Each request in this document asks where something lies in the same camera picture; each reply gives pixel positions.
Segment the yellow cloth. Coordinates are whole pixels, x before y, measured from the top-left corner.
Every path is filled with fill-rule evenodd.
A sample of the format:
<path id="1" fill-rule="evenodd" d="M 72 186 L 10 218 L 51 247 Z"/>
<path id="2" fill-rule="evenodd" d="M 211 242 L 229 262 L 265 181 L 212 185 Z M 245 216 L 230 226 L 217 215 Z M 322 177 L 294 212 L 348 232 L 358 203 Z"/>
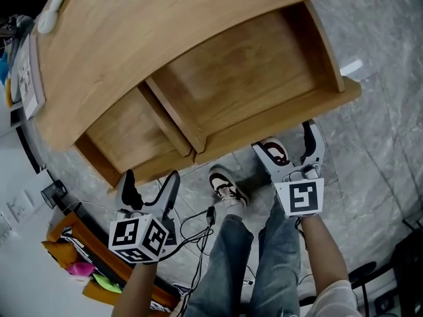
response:
<path id="1" fill-rule="evenodd" d="M 8 108 L 12 108 L 13 107 L 13 99 L 11 96 L 11 80 L 10 78 L 6 78 L 5 80 L 5 102 Z"/>

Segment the white handheld device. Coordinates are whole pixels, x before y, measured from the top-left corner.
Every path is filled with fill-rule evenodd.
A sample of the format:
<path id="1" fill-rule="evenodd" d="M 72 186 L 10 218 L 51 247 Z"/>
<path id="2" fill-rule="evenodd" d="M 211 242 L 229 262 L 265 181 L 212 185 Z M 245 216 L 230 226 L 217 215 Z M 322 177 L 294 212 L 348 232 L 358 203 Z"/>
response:
<path id="1" fill-rule="evenodd" d="M 42 12 L 38 19 L 37 30 L 39 34 L 49 34 L 54 29 L 63 2 L 64 0 L 51 0 L 50 6 Z"/>

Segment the person's shoe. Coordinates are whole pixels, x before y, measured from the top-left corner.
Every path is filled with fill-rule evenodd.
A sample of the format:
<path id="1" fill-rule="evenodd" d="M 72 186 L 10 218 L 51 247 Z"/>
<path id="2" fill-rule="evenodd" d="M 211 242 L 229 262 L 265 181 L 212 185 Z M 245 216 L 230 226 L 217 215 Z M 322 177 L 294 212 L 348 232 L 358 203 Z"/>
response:
<path id="1" fill-rule="evenodd" d="M 209 171 L 208 180 L 212 190 L 226 208 L 235 205 L 246 207 L 248 197 L 241 191 L 232 175 L 220 166 L 213 166 Z"/>
<path id="2" fill-rule="evenodd" d="M 288 152 L 282 142 L 276 137 L 268 137 L 260 142 L 264 150 L 270 155 L 272 162 L 278 166 L 289 163 Z"/>

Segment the person's right shoe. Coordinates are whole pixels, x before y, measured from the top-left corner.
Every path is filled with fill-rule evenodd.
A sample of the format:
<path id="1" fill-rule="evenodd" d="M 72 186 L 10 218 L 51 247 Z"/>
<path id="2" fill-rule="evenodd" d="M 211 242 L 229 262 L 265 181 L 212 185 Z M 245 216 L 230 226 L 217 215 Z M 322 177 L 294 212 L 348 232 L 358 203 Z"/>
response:
<path id="1" fill-rule="evenodd" d="M 282 142 L 276 137 L 268 137 L 260 142 L 264 150 L 270 155 L 272 162 L 278 166 L 289 163 L 288 152 Z"/>

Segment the wooden drawer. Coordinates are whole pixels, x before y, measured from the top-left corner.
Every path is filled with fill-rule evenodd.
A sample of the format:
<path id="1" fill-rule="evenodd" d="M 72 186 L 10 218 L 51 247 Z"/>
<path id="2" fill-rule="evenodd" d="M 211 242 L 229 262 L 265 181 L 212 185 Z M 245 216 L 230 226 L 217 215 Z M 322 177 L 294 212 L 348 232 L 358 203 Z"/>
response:
<path id="1" fill-rule="evenodd" d="M 310 1 L 234 26 L 146 83 L 209 162 L 357 99 Z"/>
<path id="2" fill-rule="evenodd" d="M 145 184 L 194 164 L 195 150 L 147 83 L 109 108 L 78 140 L 75 148 L 108 184 L 132 170 Z"/>

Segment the person's left shoe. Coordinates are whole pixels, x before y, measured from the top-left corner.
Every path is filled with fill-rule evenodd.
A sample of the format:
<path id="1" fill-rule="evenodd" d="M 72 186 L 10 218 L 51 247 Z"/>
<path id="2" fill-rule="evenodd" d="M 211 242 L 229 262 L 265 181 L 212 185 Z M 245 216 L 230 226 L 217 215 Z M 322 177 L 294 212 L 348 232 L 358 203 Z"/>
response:
<path id="1" fill-rule="evenodd" d="M 235 205 L 246 207 L 248 197 L 241 191 L 232 175 L 220 166 L 213 166 L 209 171 L 208 180 L 212 190 L 226 208 Z"/>

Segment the green cloth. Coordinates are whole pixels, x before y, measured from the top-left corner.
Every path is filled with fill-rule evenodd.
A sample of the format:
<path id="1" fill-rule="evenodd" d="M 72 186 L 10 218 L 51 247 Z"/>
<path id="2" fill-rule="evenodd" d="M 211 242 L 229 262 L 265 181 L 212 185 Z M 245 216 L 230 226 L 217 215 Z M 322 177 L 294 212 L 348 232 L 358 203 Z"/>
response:
<path id="1" fill-rule="evenodd" d="M 122 292 L 122 289 L 116 283 L 111 282 L 109 278 L 98 273 L 93 273 L 93 277 L 103 289 L 118 294 Z"/>

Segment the white water dispenser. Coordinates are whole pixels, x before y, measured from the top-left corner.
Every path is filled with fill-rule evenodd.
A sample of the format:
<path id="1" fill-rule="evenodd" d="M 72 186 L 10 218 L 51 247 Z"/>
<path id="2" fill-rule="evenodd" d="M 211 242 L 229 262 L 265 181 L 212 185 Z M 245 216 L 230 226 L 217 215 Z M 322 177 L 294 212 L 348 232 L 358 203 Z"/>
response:
<path id="1" fill-rule="evenodd" d="M 42 205 L 42 174 L 0 181 L 0 245 Z"/>

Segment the grey beanbag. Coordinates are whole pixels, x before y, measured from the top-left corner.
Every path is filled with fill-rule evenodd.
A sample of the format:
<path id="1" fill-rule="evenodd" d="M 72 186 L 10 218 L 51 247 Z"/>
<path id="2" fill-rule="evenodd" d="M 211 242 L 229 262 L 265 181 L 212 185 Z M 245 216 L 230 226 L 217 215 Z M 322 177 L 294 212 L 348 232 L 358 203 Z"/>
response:
<path id="1" fill-rule="evenodd" d="M 3 52 L 7 53 L 7 63 L 9 65 L 9 71 L 7 78 L 12 80 L 13 65 L 18 54 L 19 48 L 24 42 L 25 38 L 31 32 L 34 26 L 34 21 L 27 16 L 11 16 L 7 21 L 0 22 L 0 57 Z M 20 100 L 19 96 L 13 96 L 11 86 L 11 96 L 13 99 L 13 106 Z"/>

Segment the person's left forearm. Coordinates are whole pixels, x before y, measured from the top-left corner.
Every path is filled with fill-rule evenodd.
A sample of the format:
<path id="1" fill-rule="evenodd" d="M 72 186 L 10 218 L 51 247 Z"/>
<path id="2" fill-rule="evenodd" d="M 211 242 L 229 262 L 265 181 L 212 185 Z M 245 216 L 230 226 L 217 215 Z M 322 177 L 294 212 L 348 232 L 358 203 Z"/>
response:
<path id="1" fill-rule="evenodd" d="M 148 317 L 158 263 L 137 264 L 111 317 Z"/>

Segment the blue cloth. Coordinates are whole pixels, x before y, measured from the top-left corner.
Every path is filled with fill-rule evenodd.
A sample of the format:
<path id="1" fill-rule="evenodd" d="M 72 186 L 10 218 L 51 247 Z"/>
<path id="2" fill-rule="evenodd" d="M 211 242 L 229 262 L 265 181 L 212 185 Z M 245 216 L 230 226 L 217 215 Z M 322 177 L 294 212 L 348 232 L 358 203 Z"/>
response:
<path id="1" fill-rule="evenodd" d="M 0 57 L 0 83 L 5 84 L 7 75 L 9 71 L 9 65 L 7 63 L 7 53 L 3 52 L 3 55 Z"/>

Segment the white book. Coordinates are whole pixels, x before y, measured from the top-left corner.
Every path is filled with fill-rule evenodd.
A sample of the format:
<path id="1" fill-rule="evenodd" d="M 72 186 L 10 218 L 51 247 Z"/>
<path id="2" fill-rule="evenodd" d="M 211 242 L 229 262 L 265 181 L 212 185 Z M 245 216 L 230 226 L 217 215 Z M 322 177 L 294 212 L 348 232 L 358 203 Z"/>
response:
<path id="1" fill-rule="evenodd" d="M 35 35 L 29 34 L 26 37 L 17 54 L 14 68 L 24 113 L 29 120 L 46 102 Z"/>

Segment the black white knitted cushion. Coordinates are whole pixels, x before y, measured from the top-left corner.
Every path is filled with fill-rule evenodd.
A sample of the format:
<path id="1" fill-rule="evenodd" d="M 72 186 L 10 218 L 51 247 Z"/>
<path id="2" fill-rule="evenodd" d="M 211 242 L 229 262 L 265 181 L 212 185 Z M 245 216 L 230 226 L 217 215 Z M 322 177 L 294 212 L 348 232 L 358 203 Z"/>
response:
<path id="1" fill-rule="evenodd" d="M 62 230 L 61 238 L 66 240 L 67 242 L 70 242 L 82 258 L 84 258 L 88 262 L 91 262 L 89 253 L 87 252 L 85 245 L 72 235 L 71 227 L 65 227 Z"/>

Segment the person's right forearm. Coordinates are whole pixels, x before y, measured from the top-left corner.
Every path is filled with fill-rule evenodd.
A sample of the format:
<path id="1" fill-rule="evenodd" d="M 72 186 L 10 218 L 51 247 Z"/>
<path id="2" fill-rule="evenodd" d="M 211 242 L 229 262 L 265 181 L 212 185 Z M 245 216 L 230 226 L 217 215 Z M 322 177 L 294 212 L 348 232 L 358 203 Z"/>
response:
<path id="1" fill-rule="evenodd" d="M 317 294 L 334 283 L 349 283 L 344 258 L 320 216 L 302 217 L 300 225 Z"/>

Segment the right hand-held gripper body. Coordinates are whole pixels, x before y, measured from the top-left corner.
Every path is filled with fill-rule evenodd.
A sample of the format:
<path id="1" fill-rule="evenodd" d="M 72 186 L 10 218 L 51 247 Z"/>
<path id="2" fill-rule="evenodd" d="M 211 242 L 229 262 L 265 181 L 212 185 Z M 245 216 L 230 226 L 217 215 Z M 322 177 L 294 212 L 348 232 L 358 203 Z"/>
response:
<path id="1" fill-rule="evenodd" d="M 286 217 L 306 217 L 323 210 L 325 181 L 317 167 L 308 164 L 274 182 L 276 195 Z"/>

